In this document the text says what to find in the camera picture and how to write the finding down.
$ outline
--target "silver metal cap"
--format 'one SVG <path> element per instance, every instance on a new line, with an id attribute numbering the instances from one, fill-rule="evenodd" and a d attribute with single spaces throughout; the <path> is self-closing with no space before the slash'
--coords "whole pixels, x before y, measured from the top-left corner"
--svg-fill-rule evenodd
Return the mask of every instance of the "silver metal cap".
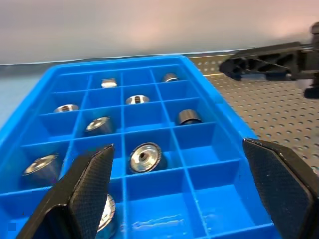
<path id="1" fill-rule="evenodd" d="M 163 77 L 163 82 L 170 82 L 170 81 L 178 81 L 179 78 L 177 77 L 176 74 L 174 73 L 167 73 L 166 75 L 164 75 Z"/>
<path id="2" fill-rule="evenodd" d="M 54 112 L 57 113 L 57 112 L 66 112 L 66 111 L 76 111 L 78 109 L 79 107 L 77 105 L 68 104 L 68 105 L 59 106 L 58 108 L 54 110 Z"/>
<path id="3" fill-rule="evenodd" d="M 103 79 L 101 87 L 102 88 L 110 88 L 110 87 L 116 87 L 116 81 L 115 78 L 109 78 L 109 79 Z"/>
<path id="4" fill-rule="evenodd" d="M 94 129 L 102 126 L 103 124 L 105 124 L 105 122 L 108 121 L 109 119 L 110 119 L 110 117 L 101 117 L 101 118 L 94 119 L 94 120 L 92 120 L 92 122 L 90 122 L 88 124 L 85 131 L 94 130 Z"/>
<path id="5" fill-rule="evenodd" d="M 108 194 L 108 197 L 106 199 L 104 211 L 100 220 L 100 224 L 98 227 L 98 232 L 102 230 L 104 227 L 106 227 L 112 220 L 115 213 L 115 201 L 111 197 L 111 195 Z"/>
<path id="6" fill-rule="evenodd" d="M 57 154 L 50 154 L 48 156 L 36 159 L 27 169 L 24 171 L 24 175 L 34 173 L 45 166 L 49 165 L 53 160 L 57 158 Z"/>
<path id="7" fill-rule="evenodd" d="M 161 149 L 154 143 L 144 143 L 131 154 L 131 169 L 137 173 L 153 170 L 161 159 Z"/>
<path id="8" fill-rule="evenodd" d="M 135 95 L 128 97 L 125 101 L 127 105 L 142 104 L 149 102 L 150 99 L 144 95 Z"/>

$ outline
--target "tray compartment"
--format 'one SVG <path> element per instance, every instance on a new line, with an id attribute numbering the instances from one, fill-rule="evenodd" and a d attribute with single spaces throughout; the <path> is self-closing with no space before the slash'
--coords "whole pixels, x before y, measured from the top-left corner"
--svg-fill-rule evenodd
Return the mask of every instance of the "tray compartment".
<path id="1" fill-rule="evenodd" d="M 197 123 L 174 128 L 183 159 L 188 166 L 239 159 L 231 140 L 215 123 Z"/>
<path id="2" fill-rule="evenodd" d="M 109 143 L 114 144 L 115 148 L 111 178 L 123 177 L 125 172 L 125 158 L 122 154 L 122 139 L 119 134 L 100 135 L 76 139 L 73 142 L 72 149 L 65 168 L 70 168 L 71 163 L 74 161 L 74 159 L 76 159 L 78 155 L 84 154 L 88 151 L 94 152 L 99 147 L 102 147 Z"/>
<path id="3" fill-rule="evenodd" d="M 125 132 L 168 127 L 161 103 L 125 106 L 124 121 Z"/>
<path id="4" fill-rule="evenodd" d="M 157 83 L 172 83 L 172 82 L 163 82 L 163 77 L 167 73 L 174 73 L 177 75 L 180 81 L 187 80 L 187 74 L 184 68 L 181 65 L 166 65 L 166 66 L 158 66 L 152 68 L 152 74 Z"/>
<path id="5" fill-rule="evenodd" d="M 160 100 L 155 84 L 144 85 L 144 86 L 123 87 L 123 91 L 124 91 L 124 98 L 123 98 L 124 104 L 127 98 L 131 96 L 135 96 L 135 95 L 144 95 L 149 98 L 150 102 L 156 102 Z"/>
<path id="6" fill-rule="evenodd" d="M 210 235 L 258 226 L 260 220 L 254 220 L 256 215 L 261 218 L 265 215 L 263 207 L 256 206 L 255 212 L 252 212 L 243 202 L 245 197 L 250 197 L 249 191 L 254 191 L 254 188 L 249 187 L 245 194 L 237 191 L 241 161 L 188 169 Z"/>
<path id="7" fill-rule="evenodd" d="M 121 87 L 90 90 L 84 103 L 85 109 L 120 106 Z"/>
<path id="8" fill-rule="evenodd" d="M 22 136 L 22 144 L 70 140 L 79 111 L 37 116 Z"/>
<path id="9" fill-rule="evenodd" d="M 128 238 L 205 235 L 183 170 L 128 177 L 127 194 Z"/>
<path id="10" fill-rule="evenodd" d="M 79 109 L 82 108 L 82 101 L 84 98 L 84 91 L 67 92 L 67 93 L 52 93 L 42 104 L 39 113 L 50 114 L 54 110 L 63 105 L 77 105 Z"/>
<path id="11" fill-rule="evenodd" d="M 115 216 L 114 220 L 118 227 L 116 228 L 115 234 L 112 239 L 123 239 L 125 233 L 124 224 L 124 202 L 123 202 L 123 182 L 122 179 L 111 179 L 108 186 L 108 194 L 110 194 L 115 201 Z M 96 239 L 109 239 L 104 237 L 103 230 L 99 232 Z"/>
<path id="12" fill-rule="evenodd" d="M 101 117 L 110 117 L 114 125 L 115 132 L 120 133 L 122 131 L 121 121 L 121 107 L 105 107 L 91 110 L 84 110 L 80 117 L 79 124 L 77 125 L 75 136 L 80 137 L 91 137 L 85 134 L 87 125 L 93 120 Z"/>
<path id="13" fill-rule="evenodd" d="M 149 68 L 123 71 L 123 86 L 144 85 L 154 83 Z"/>
<path id="14" fill-rule="evenodd" d="M 48 189 L 0 195 L 1 238 L 14 239 Z"/>
<path id="15" fill-rule="evenodd" d="M 116 87 L 122 85 L 121 72 L 120 71 L 101 71 L 92 74 L 92 81 L 90 84 L 90 89 L 102 89 L 102 80 L 115 78 Z"/>
<path id="16" fill-rule="evenodd" d="M 189 81 L 174 81 L 169 84 L 158 84 L 163 101 L 197 98 L 195 87 Z"/>
<path id="17" fill-rule="evenodd" d="M 21 178 L 24 170 L 37 158 L 58 153 L 58 160 L 62 164 L 69 147 L 69 142 L 41 143 L 16 148 L 5 159 L 0 169 L 0 193 L 13 192 L 36 188 L 36 185 L 26 184 Z"/>
<path id="18" fill-rule="evenodd" d="M 127 165 L 129 165 L 132 151 L 142 143 L 153 142 L 157 144 L 167 160 L 167 168 L 179 168 L 182 166 L 176 144 L 169 129 L 154 129 L 149 131 L 131 132 L 125 134 L 125 153 Z"/>
<path id="19" fill-rule="evenodd" d="M 199 98 L 167 101 L 164 105 L 168 112 L 170 126 L 179 126 L 176 124 L 178 114 L 186 109 L 195 110 L 204 123 L 215 121 L 211 109 Z"/>
<path id="20" fill-rule="evenodd" d="M 88 74 L 63 74 L 57 76 L 52 92 L 81 91 L 88 88 L 90 75 Z"/>

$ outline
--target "metal part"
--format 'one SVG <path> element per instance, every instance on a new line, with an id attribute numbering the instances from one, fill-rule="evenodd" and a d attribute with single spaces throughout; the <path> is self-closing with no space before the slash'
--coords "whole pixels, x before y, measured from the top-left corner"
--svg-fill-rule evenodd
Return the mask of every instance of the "metal part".
<path id="1" fill-rule="evenodd" d="M 54 110 L 54 112 L 57 113 L 57 112 L 66 112 L 66 111 L 77 111 L 78 109 L 79 107 L 77 105 L 68 104 L 68 105 L 59 106 L 58 108 Z"/>
<path id="2" fill-rule="evenodd" d="M 32 210 L 23 228 L 17 229 L 15 238 L 95 238 L 107 200 L 113 157 L 113 144 L 78 155 L 63 179 Z"/>
<path id="3" fill-rule="evenodd" d="M 202 120 L 195 110 L 187 109 L 179 112 L 177 124 L 184 125 L 193 123 L 202 123 Z"/>
<path id="4" fill-rule="evenodd" d="M 163 82 L 170 82 L 170 81 L 178 81 L 179 78 L 177 77 L 176 74 L 174 73 L 167 73 L 166 75 L 164 75 L 163 77 Z"/>
<path id="5" fill-rule="evenodd" d="M 150 99 L 147 96 L 144 95 L 135 95 L 128 97 L 125 101 L 127 105 L 134 105 L 134 104 L 142 104 L 149 102 Z"/>
<path id="6" fill-rule="evenodd" d="M 167 168 L 167 160 L 155 143 L 144 143 L 131 153 L 130 168 L 133 173 L 146 173 Z"/>
<path id="7" fill-rule="evenodd" d="M 109 239 L 115 234 L 117 226 L 115 219 L 115 202 L 112 196 L 108 194 L 95 238 Z"/>
<path id="8" fill-rule="evenodd" d="M 117 83 L 115 78 L 103 79 L 101 86 L 102 88 L 116 87 Z"/>
<path id="9" fill-rule="evenodd" d="M 109 134 L 114 132 L 114 125 L 110 117 L 94 119 L 85 129 L 88 136 Z"/>
<path id="10" fill-rule="evenodd" d="M 61 170 L 58 154 L 36 159 L 22 174 L 25 183 L 30 185 L 49 186 L 57 182 Z"/>

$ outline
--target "metal cylinder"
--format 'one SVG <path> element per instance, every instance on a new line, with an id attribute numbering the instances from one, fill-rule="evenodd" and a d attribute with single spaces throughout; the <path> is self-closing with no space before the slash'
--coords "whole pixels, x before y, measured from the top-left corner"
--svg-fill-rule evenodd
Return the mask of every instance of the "metal cylinder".
<path id="1" fill-rule="evenodd" d="M 149 98 L 144 95 L 135 95 L 128 97 L 125 101 L 127 105 L 142 104 L 149 102 Z"/>
<path id="2" fill-rule="evenodd" d="M 180 125 L 201 123 L 201 122 L 202 120 L 200 119 L 197 112 L 191 109 L 181 111 L 177 117 L 177 124 L 180 124 Z"/>
<path id="3" fill-rule="evenodd" d="M 113 133 L 114 125 L 110 117 L 94 119 L 85 129 L 87 136 Z"/>
<path id="4" fill-rule="evenodd" d="M 109 239 L 115 234 L 117 226 L 118 224 L 115 219 L 115 202 L 111 195 L 108 194 L 95 238 Z"/>
<path id="5" fill-rule="evenodd" d="M 131 153 L 130 170 L 133 173 L 146 173 L 167 168 L 167 160 L 155 143 L 144 143 Z"/>
<path id="6" fill-rule="evenodd" d="M 179 78 L 174 73 L 167 73 L 164 75 L 164 77 L 162 79 L 163 82 L 178 81 L 178 80 L 179 80 Z"/>
<path id="7" fill-rule="evenodd" d="M 56 183 L 59 179 L 62 163 L 58 154 L 36 159 L 22 174 L 24 183 L 44 187 Z"/>
<path id="8" fill-rule="evenodd" d="M 66 112 L 66 111 L 77 111 L 78 109 L 79 107 L 77 105 L 68 104 L 68 105 L 59 106 L 58 108 L 54 110 L 54 112 L 57 113 L 57 112 Z"/>
<path id="9" fill-rule="evenodd" d="M 109 79 L 103 79 L 101 83 L 102 88 L 110 88 L 110 87 L 116 87 L 117 83 L 115 78 L 109 78 Z"/>

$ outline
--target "blue plastic tray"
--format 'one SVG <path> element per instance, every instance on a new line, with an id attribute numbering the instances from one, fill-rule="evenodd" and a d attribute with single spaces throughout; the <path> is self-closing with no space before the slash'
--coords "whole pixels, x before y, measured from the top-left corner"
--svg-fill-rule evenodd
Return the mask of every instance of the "blue plastic tray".
<path id="1" fill-rule="evenodd" d="M 161 82 L 169 72 L 180 80 Z M 110 77 L 118 86 L 101 89 Z M 125 105 L 138 94 L 151 102 Z M 64 104 L 80 109 L 53 112 Z M 196 110 L 204 122 L 175 125 L 184 109 Z M 85 126 L 102 116 L 113 118 L 116 132 L 85 137 Z M 61 178 L 79 153 L 114 143 L 109 193 L 120 225 L 114 238 L 279 238 L 256 191 L 243 137 L 255 135 L 186 57 L 55 66 L 0 131 L 0 237 L 15 238 L 50 189 L 20 183 L 36 158 L 59 153 Z M 161 147 L 168 169 L 130 174 L 130 153 L 150 141 Z"/>

